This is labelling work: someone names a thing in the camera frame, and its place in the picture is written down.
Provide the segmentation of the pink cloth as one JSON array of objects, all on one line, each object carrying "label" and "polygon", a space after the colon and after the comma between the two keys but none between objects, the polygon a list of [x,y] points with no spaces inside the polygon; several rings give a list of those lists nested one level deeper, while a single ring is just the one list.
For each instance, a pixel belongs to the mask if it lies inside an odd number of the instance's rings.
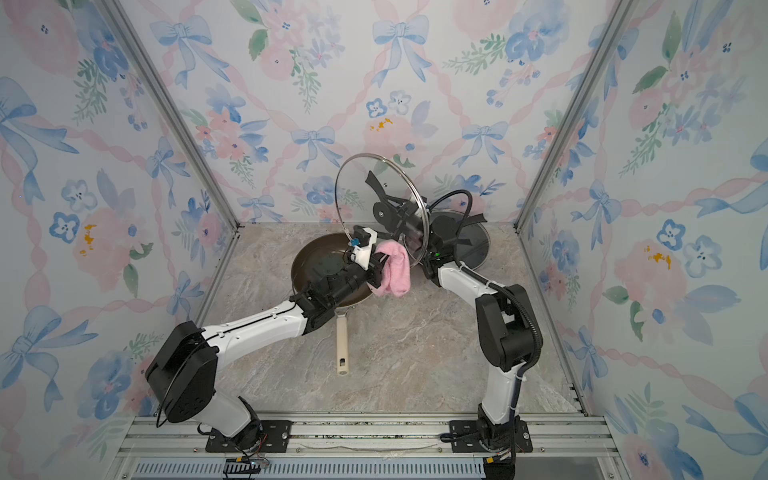
[{"label": "pink cloth", "polygon": [[406,248],[397,241],[385,240],[377,244],[376,252],[384,253],[388,258],[383,266],[380,286],[369,285],[372,294],[377,297],[403,297],[411,288],[411,265]]}]

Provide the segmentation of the glass pot lid black handle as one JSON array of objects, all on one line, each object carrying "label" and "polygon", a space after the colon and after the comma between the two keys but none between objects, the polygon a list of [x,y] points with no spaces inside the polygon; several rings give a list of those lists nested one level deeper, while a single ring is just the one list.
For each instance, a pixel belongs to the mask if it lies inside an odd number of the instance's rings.
[{"label": "glass pot lid black handle", "polygon": [[[415,200],[427,208],[426,198],[404,170],[393,160],[377,154],[355,154],[343,161],[334,188],[337,214],[348,239],[351,239],[353,227],[360,225],[378,232],[377,243],[392,240],[374,219],[373,205],[377,201]],[[427,246],[406,250],[410,264],[414,266],[424,258]]]}]

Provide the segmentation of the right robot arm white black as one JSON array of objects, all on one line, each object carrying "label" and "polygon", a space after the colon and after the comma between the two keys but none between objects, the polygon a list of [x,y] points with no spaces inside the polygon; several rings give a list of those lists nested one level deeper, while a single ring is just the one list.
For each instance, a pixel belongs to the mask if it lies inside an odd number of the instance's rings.
[{"label": "right robot arm white black", "polygon": [[490,251],[481,214],[439,212],[424,225],[428,210],[396,197],[377,200],[374,220],[384,236],[414,253],[425,277],[475,309],[478,342],[489,365],[486,392],[472,433],[444,440],[488,451],[514,451],[523,429],[517,414],[525,373],[538,363],[543,336],[529,296],[520,285],[504,286],[476,271]]}]

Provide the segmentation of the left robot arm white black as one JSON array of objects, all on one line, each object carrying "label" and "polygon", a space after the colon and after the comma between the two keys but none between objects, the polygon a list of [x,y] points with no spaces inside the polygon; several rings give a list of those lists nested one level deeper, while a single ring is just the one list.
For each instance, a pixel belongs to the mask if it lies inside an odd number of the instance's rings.
[{"label": "left robot arm white black", "polygon": [[273,343],[320,329],[357,290],[379,284],[389,262],[388,254],[374,253],[367,267],[346,264],[276,307],[238,321],[206,328],[192,321],[177,325],[145,371],[159,401],[158,416],[170,423],[195,420],[232,448],[253,451],[264,438],[261,420],[246,400],[217,390],[219,370]]}]

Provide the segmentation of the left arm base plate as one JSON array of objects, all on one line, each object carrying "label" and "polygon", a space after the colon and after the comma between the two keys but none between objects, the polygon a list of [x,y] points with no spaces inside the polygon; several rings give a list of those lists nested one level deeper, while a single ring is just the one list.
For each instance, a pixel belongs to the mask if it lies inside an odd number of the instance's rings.
[{"label": "left arm base plate", "polygon": [[293,423],[290,420],[251,422],[234,437],[226,437],[216,429],[207,434],[207,453],[285,453]]}]

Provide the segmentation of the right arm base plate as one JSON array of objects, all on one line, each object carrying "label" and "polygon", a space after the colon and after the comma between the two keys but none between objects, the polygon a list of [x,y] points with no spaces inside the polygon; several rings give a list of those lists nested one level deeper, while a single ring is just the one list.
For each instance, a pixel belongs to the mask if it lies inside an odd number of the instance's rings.
[{"label": "right arm base plate", "polygon": [[516,417],[502,425],[485,420],[452,420],[440,441],[450,445],[453,453],[531,453],[533,444],[527,423]]}]

